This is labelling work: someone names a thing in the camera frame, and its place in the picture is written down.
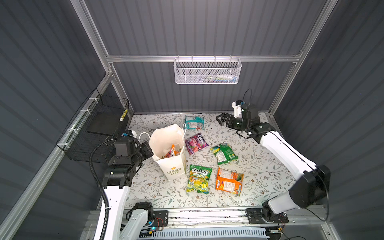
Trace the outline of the green candy bag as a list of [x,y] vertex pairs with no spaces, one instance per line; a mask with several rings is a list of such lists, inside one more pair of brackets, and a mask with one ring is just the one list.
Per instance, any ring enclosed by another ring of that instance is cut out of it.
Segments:
[[227,164],[234,160],[238,160],[239,157],[234,153],[232,148],[227,143],[221,143],[212,147],[211,152],[217,159],[217,164]]

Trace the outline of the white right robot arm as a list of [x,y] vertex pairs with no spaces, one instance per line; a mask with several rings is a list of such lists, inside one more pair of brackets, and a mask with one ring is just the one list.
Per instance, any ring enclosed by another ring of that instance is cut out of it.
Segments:
[[272,223],[278,216],[293,209],[306,209],[315,202],[329,198],[331,171],[324,165],[317,165],[299,153],[269,123],[243,114],[237,118],[229,113],[216,117],[224,127],[236,130],[237,135],[245,132],[245,139],[253,139],[273,153],[285,165],[295,184],[286,192],[263,203],[262,217]]

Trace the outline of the large orange candy bag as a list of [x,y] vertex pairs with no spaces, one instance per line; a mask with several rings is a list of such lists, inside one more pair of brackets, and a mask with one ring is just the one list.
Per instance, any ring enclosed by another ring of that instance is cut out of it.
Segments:
[[218,169],[215,189],[239,196],[243,189],[244,174]]

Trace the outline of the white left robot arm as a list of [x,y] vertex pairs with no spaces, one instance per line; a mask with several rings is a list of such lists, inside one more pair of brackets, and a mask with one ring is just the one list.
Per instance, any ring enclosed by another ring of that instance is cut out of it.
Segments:
[[[117,155],[111,159],[103,180],[100,181],[94,168],[93,157],[99,147],[112,141],[116,144]],[[100,143],[91,151],[89,166],[104,204],[99,215],[95,240],[136,240],[142,228],[153,220],[152,205],[138,203],[131,211],[128,223],[121,228],[125,202],[132,187],[133,177],[143,161],[152,156],[153,151],[149,143],[140,143],[134,137],[128,137],[126,140],[110,139]]]

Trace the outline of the small orange candy bag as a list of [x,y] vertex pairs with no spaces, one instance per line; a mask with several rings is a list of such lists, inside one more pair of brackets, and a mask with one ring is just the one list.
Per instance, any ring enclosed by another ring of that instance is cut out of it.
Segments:
[[179,156],[182,151],[179,145],[172,145],[171,149],[163,156],[163,159]]

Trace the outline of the white illustrated paper bag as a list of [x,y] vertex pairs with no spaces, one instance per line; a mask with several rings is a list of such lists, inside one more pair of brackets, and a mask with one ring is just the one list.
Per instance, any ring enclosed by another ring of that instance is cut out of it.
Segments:
[[150,135],[149,145],[153,160],[159,165],[167,180],[172,181],[186,175],[185,127],[177,124],[156,129]]

